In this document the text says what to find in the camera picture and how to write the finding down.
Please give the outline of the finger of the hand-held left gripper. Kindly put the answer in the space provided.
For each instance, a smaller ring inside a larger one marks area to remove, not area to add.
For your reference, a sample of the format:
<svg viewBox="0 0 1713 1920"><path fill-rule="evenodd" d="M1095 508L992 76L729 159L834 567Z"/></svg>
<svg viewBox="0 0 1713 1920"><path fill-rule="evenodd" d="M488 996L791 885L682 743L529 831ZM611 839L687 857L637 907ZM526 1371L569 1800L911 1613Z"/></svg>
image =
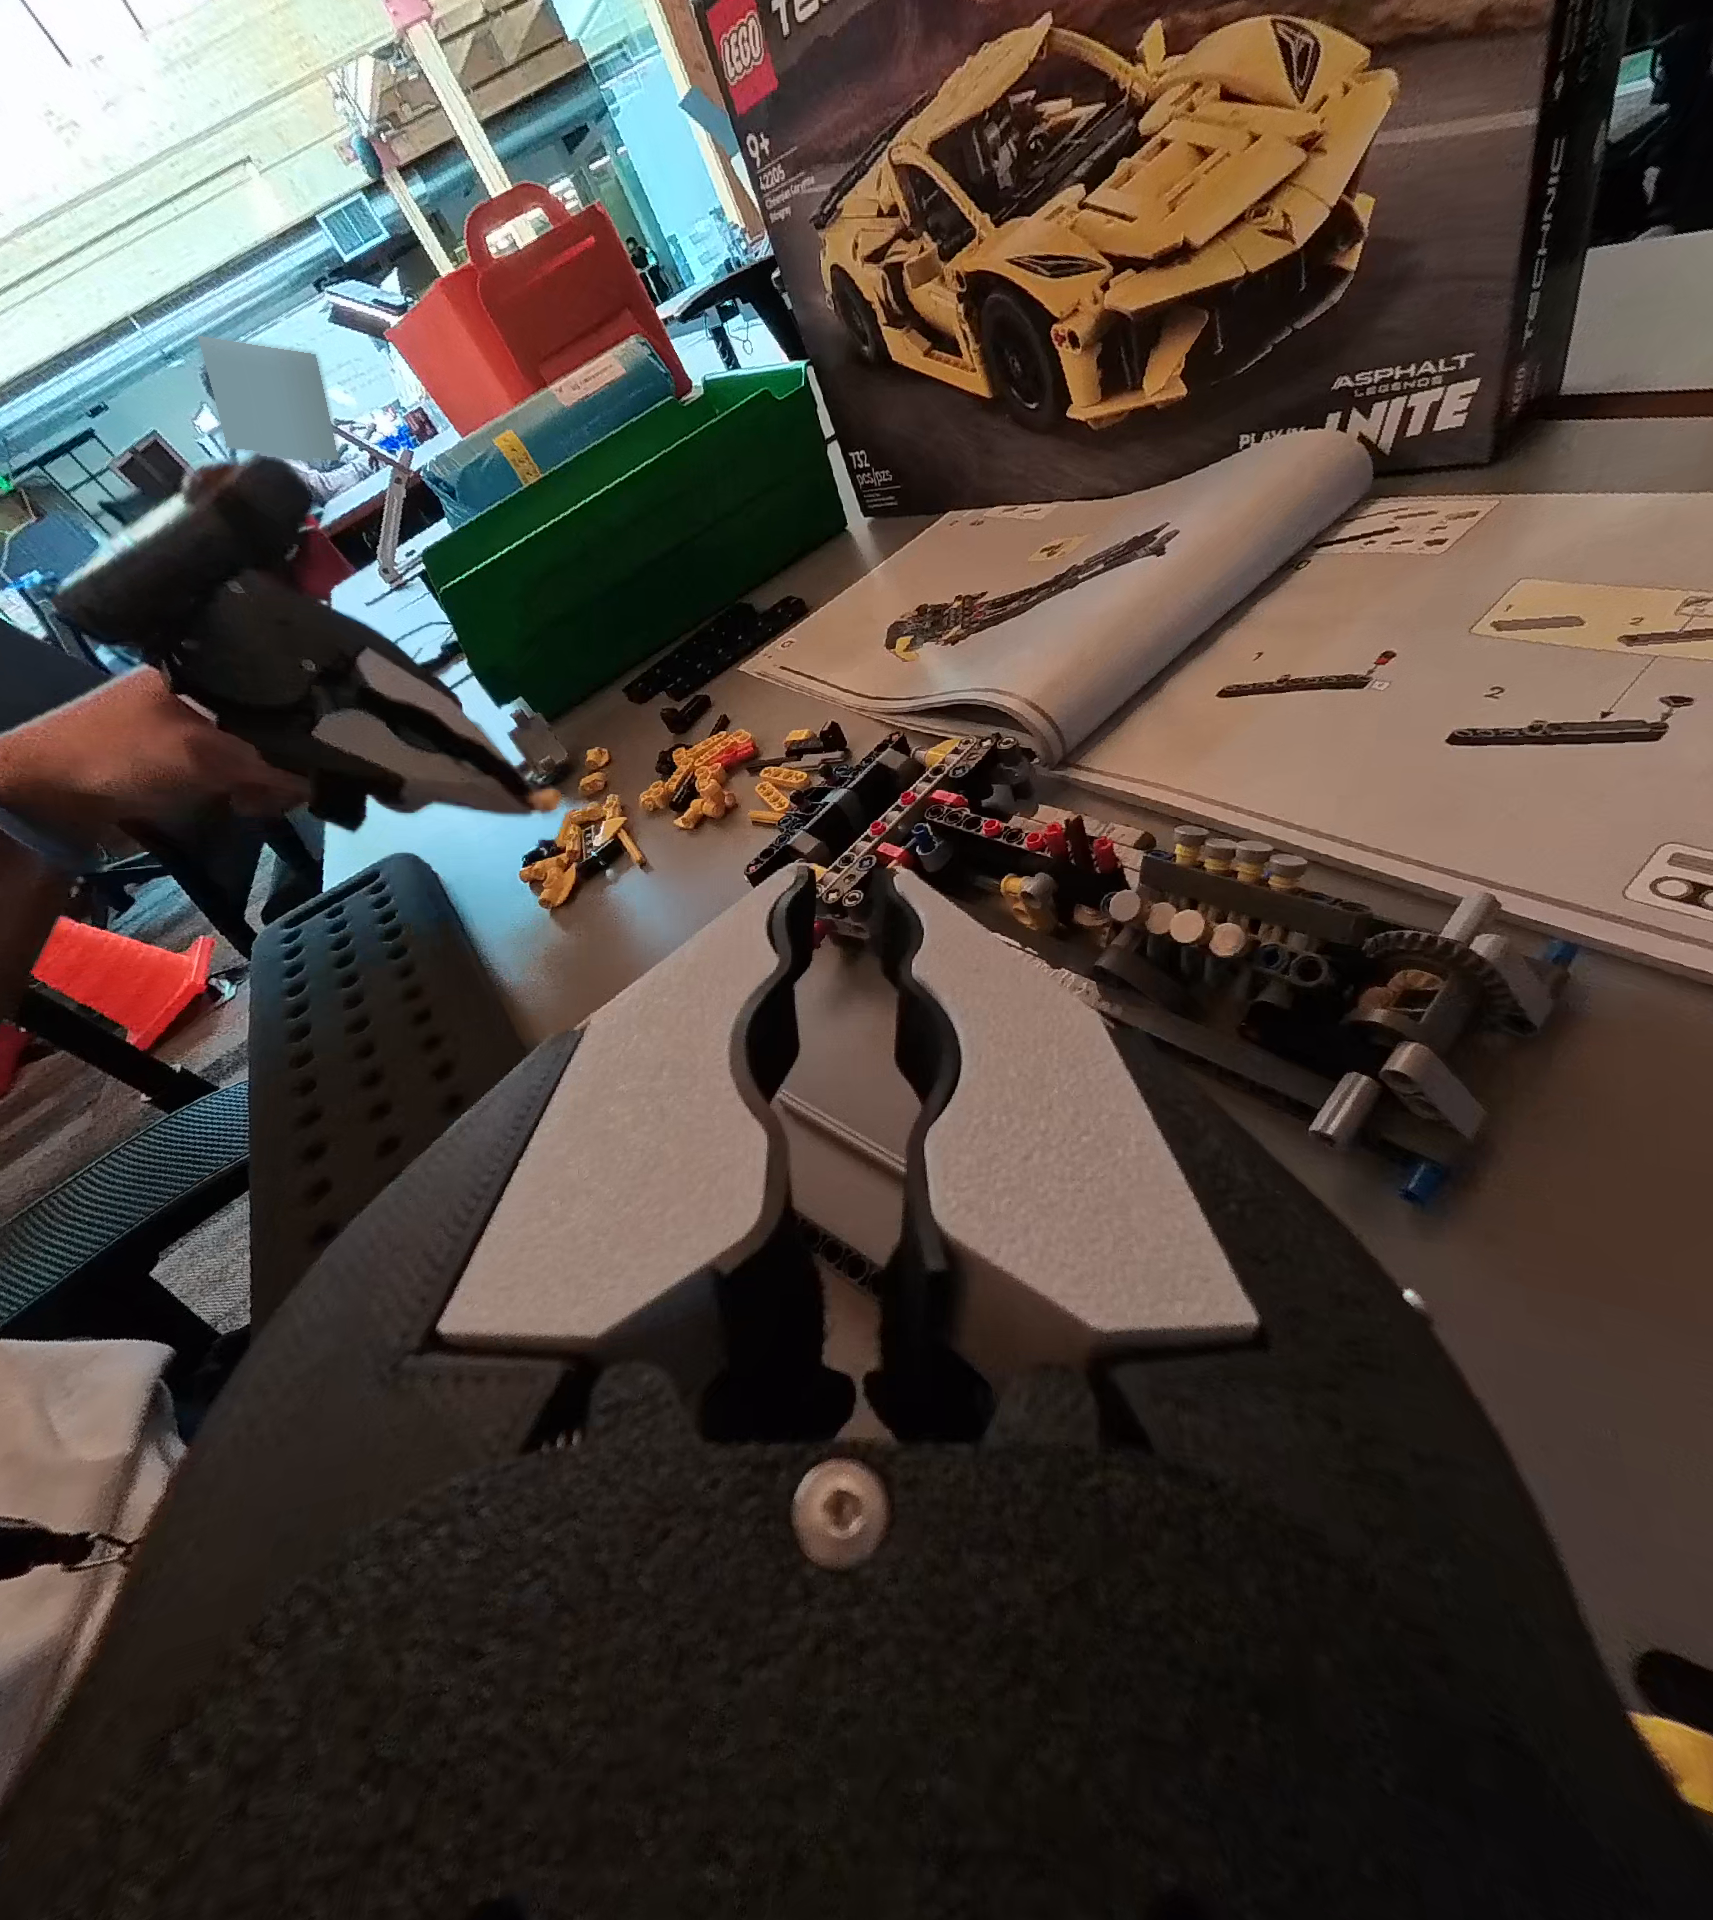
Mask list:
<svg viewBox="0 0 1713 1920"><path fill-rule="evenodd" d="M376 767L381 797L529 797L457 695L376 645L346 667L346 752Z"/></svg>
<svg viewBox="0 0 1713 1920"><path fill-rule="evenodd" d="M369 803L399 812L461 804L526 816L531 810L529 780L461 708L319 708L311 743L315 816L362 816Z"/></svg>

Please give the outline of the teal rolled bag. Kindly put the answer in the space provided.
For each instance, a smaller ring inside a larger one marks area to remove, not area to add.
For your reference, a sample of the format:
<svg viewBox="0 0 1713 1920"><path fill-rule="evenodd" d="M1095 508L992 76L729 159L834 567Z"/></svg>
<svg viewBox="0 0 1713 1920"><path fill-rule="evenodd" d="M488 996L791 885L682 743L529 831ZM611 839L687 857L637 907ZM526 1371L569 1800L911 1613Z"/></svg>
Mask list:
<svg viewBox="0 0 1713 1920"><path fill-rule="evenodd" d="M679 392L655 347L630 337L431 455L426 481L464 529Z"/></svg>

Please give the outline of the small black lego frame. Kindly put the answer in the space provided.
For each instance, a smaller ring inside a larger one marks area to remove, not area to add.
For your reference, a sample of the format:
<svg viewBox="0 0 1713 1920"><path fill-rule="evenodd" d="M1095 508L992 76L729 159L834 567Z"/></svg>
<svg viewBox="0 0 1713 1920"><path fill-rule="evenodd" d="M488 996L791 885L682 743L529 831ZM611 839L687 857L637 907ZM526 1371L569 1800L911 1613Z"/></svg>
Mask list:
<svg viewBox="0 0 1713 1920"><path fill-rule="evenodd" d="M798 592L783 592L771 606L733 601L626 681L626 699L634 704L682 704L717 673L795 627L808 614L809 606Z"/></svg>

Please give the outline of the blue wristband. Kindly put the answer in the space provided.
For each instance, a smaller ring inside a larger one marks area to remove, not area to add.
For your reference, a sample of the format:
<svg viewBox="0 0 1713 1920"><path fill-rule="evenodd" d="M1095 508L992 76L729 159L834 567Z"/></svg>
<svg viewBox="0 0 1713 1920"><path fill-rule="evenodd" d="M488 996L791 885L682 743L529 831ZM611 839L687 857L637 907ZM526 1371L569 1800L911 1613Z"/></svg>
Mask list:
<svg viewBox="0 0 1713 1920"><path fill-rule="evenodd" d="M104 862L104 847L67 839L57 831L26 821L21 810L13 810L5 803L0 803L0 838L9 846L17 846L21 851L26 851L30 861L37 861L54 876L81 880L81 876L98 876Z"/></svg>

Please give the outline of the lego set box yellow car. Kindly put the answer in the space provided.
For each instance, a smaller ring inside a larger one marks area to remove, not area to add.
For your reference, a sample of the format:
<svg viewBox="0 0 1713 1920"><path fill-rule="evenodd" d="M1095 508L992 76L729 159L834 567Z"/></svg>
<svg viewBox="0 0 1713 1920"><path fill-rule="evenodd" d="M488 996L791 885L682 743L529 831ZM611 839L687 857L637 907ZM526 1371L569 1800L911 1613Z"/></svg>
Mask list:
<svg viewBox="0 0 1713 1920"><path fill-rule="evenodd" d="M691 2L870 517L1561 380L1630 2Z"/></svg>

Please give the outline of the lego car chassis assembly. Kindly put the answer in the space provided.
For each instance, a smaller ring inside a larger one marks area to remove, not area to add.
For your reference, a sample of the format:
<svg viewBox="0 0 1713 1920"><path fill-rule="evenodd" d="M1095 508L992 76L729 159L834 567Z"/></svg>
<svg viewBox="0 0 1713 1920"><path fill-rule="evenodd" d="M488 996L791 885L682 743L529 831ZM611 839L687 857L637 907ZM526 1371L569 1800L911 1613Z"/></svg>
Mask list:
<svg viewBox="0 0 1713 1920"><path fill-rule="evenodd" d="M1403 924L1299 851L1044 804L1035 752L1003 731L889 731L857 757L823 726L758 761L753 785L771 839L746 880L809 867L817 937L879 933L889 876L999 911L1109 1020L1293 1110L1327 1149L1394 1162L1407 1208L1432 1208L1491 1124L1468 1073L1542 1032L1578 956L1505 933L1495 896Z"/></svg>

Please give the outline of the black mesh chair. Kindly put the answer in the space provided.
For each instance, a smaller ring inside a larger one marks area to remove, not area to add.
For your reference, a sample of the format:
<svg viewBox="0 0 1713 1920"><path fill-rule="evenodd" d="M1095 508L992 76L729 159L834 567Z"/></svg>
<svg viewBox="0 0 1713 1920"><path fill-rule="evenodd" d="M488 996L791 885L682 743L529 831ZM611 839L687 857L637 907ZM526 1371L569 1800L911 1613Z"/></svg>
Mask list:
<svg viewBox="0 0 1713 1920"><path fill-rule="evenodd" d="M241 1079L99 1153L0 1231L0 1338L160 1340L206 1358L215 1330L156 1268L247 1182Z"/></svg>

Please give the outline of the person's left hand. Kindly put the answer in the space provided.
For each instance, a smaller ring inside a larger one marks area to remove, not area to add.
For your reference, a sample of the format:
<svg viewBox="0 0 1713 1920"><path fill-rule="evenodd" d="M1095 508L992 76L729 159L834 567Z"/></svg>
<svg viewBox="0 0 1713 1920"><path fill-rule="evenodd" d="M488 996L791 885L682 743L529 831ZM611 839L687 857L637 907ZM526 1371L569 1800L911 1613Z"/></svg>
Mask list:
<svg viewBox="0 0 1713 1920"><path fill-rule="evenodd" d="M91 695L0 731L0 803L26 821L107 847L210 810L282 816L309 781L220 731L161 671L139 667Z"/></svg>

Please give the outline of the orange plastic object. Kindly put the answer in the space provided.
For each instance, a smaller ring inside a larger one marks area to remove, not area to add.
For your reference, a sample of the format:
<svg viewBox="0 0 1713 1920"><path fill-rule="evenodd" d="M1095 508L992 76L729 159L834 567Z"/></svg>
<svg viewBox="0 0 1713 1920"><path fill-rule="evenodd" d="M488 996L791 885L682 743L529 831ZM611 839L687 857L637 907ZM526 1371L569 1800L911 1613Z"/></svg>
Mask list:
<svg viewBox="0 0 1713 1920"><path fill-rule="evenodd" d="M187 950L156 950L104 924L57 918L30 975L43 992L112 1020L129 1046L152 1052L206 998L211 960L211 933Z"/></svg>

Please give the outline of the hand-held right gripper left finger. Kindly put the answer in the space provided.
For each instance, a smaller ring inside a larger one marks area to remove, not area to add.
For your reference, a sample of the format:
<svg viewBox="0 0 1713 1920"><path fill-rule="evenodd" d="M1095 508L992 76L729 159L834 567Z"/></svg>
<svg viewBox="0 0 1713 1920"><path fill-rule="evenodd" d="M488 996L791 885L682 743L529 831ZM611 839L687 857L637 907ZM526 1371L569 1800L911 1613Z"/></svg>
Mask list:
<svg viewBox="0 0 1713 1920"><path fill-rule="evenodd" d="M771 1096L798 1061L809 867L758 885L593 1010L476 1238L436 1338L461 1352L651 1366L720 1441L827 1441L828 1367Z"/></svg>

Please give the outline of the pile of yellow lego connectors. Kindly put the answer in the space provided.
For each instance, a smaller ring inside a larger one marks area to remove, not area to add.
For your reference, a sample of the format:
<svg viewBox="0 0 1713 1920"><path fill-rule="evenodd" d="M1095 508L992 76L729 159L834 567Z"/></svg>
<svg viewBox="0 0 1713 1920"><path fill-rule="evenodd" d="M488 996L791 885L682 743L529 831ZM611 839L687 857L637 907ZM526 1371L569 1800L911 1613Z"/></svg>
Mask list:
<svg viewBox="0 0 1713 1920"><path fill-rule="evenodd" d="M655 776L626 803L612 785L612 757L592 749L574 789L557 781L531 795L538 812L557 812L557 824L520 857L517 880L539 911L560 911L580 882L623 862L648 867L648 851L634 816L665 816L679 831L698 831L709 821L746 812L753 829L795 829L808 797L827 797L828 776L852 767L844 730L795 730L780 752L764 757L758 735L727 718L655 757Z"/></svg>

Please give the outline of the green plastic bin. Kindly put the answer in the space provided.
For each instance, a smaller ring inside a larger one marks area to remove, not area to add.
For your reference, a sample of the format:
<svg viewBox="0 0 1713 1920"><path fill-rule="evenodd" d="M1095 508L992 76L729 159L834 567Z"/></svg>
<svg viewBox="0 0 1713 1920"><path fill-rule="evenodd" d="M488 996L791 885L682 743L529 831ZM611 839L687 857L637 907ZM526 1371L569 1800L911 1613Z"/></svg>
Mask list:
<svg viewBox="0 0 1713 1920"><path fill-rule="evenodd" d="M499 700L562 718L844 531L808 364L720 369L426 550Z"/></svg>

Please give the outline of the red plastic box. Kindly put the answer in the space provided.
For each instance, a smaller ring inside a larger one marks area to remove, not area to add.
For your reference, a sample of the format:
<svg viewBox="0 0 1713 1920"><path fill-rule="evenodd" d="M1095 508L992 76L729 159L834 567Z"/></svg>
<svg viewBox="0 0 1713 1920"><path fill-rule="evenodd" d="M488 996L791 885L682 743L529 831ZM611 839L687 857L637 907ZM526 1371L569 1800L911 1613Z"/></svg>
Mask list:
<svg viewBox="0 0 1713 1920"><path fill-rule="evenodd" d="M691 392L602 206L572 213L543 185L520 181L467 217L464 244L467 261L386 330L457 433L488 429L626 339L651 347L677 397Z"/></svg>

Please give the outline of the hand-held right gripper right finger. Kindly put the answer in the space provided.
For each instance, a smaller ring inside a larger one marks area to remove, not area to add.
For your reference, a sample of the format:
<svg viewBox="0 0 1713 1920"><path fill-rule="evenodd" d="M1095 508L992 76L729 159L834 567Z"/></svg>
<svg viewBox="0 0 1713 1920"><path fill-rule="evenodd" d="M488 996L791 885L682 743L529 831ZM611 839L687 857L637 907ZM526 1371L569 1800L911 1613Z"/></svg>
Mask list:
<svg viewBox="0 0 1713 1920"><path fill-rule="evenodd" d="M1236 1348L1258 1308L1109 1018L920 876L877 889L895 1068L920 1097L870 1402L976 1441L1035 1367Z"/></svg>

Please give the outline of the lego instruction booklet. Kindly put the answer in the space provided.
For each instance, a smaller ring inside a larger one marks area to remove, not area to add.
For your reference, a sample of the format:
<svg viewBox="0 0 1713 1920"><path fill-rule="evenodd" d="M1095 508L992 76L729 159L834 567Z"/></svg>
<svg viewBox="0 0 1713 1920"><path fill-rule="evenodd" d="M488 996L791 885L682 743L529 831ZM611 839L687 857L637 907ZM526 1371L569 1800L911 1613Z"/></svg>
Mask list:
<svg viewBox="0 0 1713 1920"><path fill-rule="evenodd" d="M938 517L749 660L1713 984L1713 492L1365 492L1334 437Z"/></svg>

